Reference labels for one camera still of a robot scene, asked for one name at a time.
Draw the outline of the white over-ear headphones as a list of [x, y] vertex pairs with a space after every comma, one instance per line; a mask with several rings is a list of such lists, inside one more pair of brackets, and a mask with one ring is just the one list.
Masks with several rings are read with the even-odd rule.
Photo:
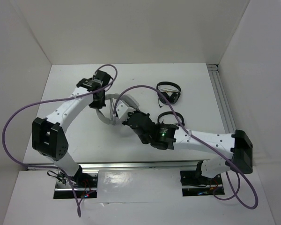
[[116, 112], [117, 106], [121, 103], [124, 103], [128, 107], [133, 108], [133, 111], [139, 109], [139, 103], [129, 94], [124, 94], [120, 96], [119, 94], [107, 94], [105, 96], [106, 100], [110, 100], [110, 118], [105, 117], [104, 114], [99, 110], [96, 109], [96, 114], [101, 122], [107, 125], [118, 125], [122, 121], [119, 120]]

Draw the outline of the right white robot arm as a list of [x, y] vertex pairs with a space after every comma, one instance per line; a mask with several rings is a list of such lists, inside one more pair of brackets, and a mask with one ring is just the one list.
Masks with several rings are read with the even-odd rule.
[[253, 144], [242, 130], [236, 130], [233, 134], [184, 131], [181, 126], [154, 123], [148, 113], [131, 109], [119, 112], [118, 118], [134, 131], [143, 144], [156, 149], [196, 150], [215, 154], [212, 159], [198, 162], [195, 179], [200, 184], [227, 171], [243, 174], [253, 172]]

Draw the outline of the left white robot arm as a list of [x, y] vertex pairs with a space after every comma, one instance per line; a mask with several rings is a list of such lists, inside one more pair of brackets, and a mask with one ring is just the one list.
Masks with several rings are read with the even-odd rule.
[[83, 173], [82, 167], [68, 153], [66, 131], [73, 120], [87, 106], [101, 109], [105, 106], [105, 90], [112, 77], [97, 70], [93, 77], [81, 79], [69, 100], [45, 118], [32, 122], [32, 148], [66, 172], [66, 181], [72, 187], [94, 185], [93, 177]]

